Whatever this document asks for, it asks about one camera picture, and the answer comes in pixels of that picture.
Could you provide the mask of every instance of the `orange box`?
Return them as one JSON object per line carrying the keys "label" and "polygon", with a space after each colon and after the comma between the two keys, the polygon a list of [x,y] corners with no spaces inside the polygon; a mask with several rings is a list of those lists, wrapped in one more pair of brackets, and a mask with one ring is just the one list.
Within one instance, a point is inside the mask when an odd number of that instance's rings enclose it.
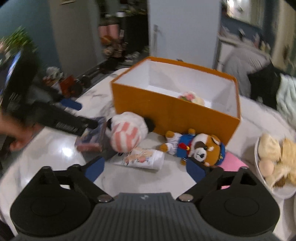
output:
{"label": "orange box", "polygon": [[[151,118],[154,132],[216,135],[227,145],[240,122],[237,81],[233,76],[180,61],[148,57],[112,83],[116,112],[134,112]],[[178,98],[193,91],[205,106]]]}

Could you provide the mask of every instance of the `picture frame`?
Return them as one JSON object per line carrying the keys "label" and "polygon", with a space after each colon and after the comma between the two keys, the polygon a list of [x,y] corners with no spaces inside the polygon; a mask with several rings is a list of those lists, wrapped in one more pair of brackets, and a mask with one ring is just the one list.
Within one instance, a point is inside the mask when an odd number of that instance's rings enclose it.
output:
{"label": "picture frame", "polygon": [[76,2],[76,0],[61,0],[61,5]]}

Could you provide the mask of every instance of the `white bowl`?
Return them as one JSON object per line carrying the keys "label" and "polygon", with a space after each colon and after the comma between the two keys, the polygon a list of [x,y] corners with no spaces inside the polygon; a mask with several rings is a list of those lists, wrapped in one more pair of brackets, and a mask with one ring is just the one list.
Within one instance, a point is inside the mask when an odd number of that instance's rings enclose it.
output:
{"label": "white bowl", "polygon": [[296,186],[291,183],[286,183],[285,186],[282,188],[273,188],[272,190],[269,188],[269,186],[266,184],[266,181],[264,180],[263,176],[261,175],[261,172],[259,170],[258,163],[260,161],[260,157],[258,155],[258,145],[259,145],[260,138],[256,141],[255,144],[255,167],[257,172],[258,179],[265,185],[265,187],[269,190],[271,194],[274,196],[281,198],[281,199],[288,199],[292,197],[296,192]]}

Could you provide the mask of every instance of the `silver bolt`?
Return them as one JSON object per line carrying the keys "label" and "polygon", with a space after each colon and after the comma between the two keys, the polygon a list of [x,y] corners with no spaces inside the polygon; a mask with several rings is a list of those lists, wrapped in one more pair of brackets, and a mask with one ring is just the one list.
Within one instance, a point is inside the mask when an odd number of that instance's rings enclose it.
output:
{"label": "silver bolt", "polygon": [[112,197],[108,194],[102,194],[98,196],[98,201],[99,202],[110,202],[112,200]]}
{"label": "silver bolt", "polygon": [[182,194],[179,196],[179,200],[182,202],[191,202],[193,200],[193,196],[190,194]]}

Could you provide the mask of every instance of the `brown and white stuffed dog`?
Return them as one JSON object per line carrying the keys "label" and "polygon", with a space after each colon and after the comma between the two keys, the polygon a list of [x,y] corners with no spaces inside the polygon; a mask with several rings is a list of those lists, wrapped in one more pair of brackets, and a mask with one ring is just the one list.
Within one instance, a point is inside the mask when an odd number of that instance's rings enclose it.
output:
{"label": "brown and white stuffed dog", "polygon": [[214,166],[224,159],[224,145],[214,135],[195,135],[195,130],[189,129],[188,134],[185,135],[168,131],[165,137],[167,143],[160,146],[160,150],[163,152],[183,159],[194,157],[206,166]]}

